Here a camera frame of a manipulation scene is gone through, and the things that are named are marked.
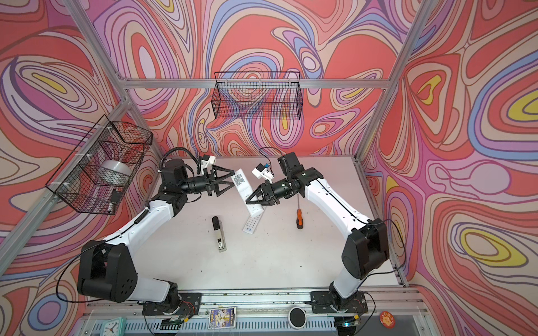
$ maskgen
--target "card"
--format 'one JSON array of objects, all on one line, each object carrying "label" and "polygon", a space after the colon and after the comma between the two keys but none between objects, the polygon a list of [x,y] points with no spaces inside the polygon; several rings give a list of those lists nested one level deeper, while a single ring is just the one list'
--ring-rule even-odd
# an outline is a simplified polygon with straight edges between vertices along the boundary
[{"label": "card", "polygon": [[235,328],[235,307],[211,309],[209,311],[209,328]]}]

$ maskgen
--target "orange screwdriver handle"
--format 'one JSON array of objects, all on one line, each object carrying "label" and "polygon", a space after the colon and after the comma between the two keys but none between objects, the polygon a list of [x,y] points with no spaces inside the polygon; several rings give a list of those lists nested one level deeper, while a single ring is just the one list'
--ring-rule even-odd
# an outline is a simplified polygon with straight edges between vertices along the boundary
[{"label": "orange screwdriver handle", "polygon": [[297,228],[298,229],[302,229],[303,226],[302,226],[302,213],[301,213],[301,209],[297,209]]}]

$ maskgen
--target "screwdriver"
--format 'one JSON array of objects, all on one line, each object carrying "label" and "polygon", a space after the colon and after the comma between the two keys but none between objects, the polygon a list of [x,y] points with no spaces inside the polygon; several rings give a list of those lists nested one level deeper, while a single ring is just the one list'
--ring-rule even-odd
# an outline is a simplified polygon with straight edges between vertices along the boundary
[{"label": "screwdriver", "polygon": [[299,194],[297,194],[297,228],[302,229],[302,213],[301,208],[299,207]]}]

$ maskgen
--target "orange round sticker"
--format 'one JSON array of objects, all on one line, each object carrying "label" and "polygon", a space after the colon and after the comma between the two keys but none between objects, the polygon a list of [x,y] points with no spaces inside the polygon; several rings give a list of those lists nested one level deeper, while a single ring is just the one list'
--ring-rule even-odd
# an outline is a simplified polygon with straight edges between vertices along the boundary
[{"label": "orange round sticker", "polygon": [[381,324],[383,324],[386,328],[394,328],[394,325],[396,324],[396,321],[394,320],[394,316],[392,316],[391,313],[388,311],[384,311],[379,315],[379,320],[381,321]]}]

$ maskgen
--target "sticker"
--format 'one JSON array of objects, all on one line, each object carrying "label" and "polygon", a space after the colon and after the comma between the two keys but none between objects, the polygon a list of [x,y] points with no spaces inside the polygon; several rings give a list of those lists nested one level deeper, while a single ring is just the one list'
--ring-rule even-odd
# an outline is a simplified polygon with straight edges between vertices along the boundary
[{"label": "sticker", "polygon": [[392,329],[394,328],[394,325],[396,324],[396,321],[394,320],[394,316],[392,316],[391,313],[388,311],[384,311],[379,315],[379,320],[381,321],[381,324],[385,328]]},{"label": "sticker", "polygon": [[211,309],[209,329],[235,328],[235,307]]}]

